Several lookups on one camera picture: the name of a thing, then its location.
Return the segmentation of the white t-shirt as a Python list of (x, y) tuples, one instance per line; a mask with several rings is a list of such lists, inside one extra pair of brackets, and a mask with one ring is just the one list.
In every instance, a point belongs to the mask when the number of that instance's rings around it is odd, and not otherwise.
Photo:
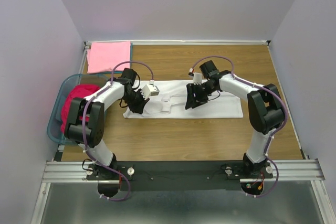
[(142, 114), (127, 109), (125, 119), (225, 119), (242, 118), (240, 98), (228, 93), (210, 95), (209, 101), (194, 109), (185, 109), (187, 100), (186, 85), (190, 80), (155, 81), (159, 94), (150, 97)]

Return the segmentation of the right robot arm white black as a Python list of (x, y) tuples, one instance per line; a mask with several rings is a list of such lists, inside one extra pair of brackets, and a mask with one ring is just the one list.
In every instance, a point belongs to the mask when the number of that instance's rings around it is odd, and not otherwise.
[(194, 109), (209, 101), (209, 95), (228, 92), (247, 102), (248, 115), (253, 135), (251, 143), (243, 155), (242, 173), (255, 177), (267, 161), (269, 145), (273, 136), (282, 129), (288, 119), (288, 111), (278, 92), (277, 86), (252, 83), (238, 77), (232, 71), (219, 71), (213, 61), (200, 67), (201, 73), (193, 68), (188, 75), (193, 82), (186, 85), (187, 100), (185, 109)]

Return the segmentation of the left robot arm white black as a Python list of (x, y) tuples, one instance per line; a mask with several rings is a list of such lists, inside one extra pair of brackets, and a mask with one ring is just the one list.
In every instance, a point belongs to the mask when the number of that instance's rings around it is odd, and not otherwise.
[(131, 112), (142, 114), (150, 95), (133, 87), (139, 78), (136, 71), (126, 68), (120, 77), (112, 77), (95, 93), (71, 101), (64, 135), (99, 166), (98, 173), (104, 179), (112, 179), (117, 171), (116, 156), (102, 139), (105, 112), (116, 101), (124, 101)]

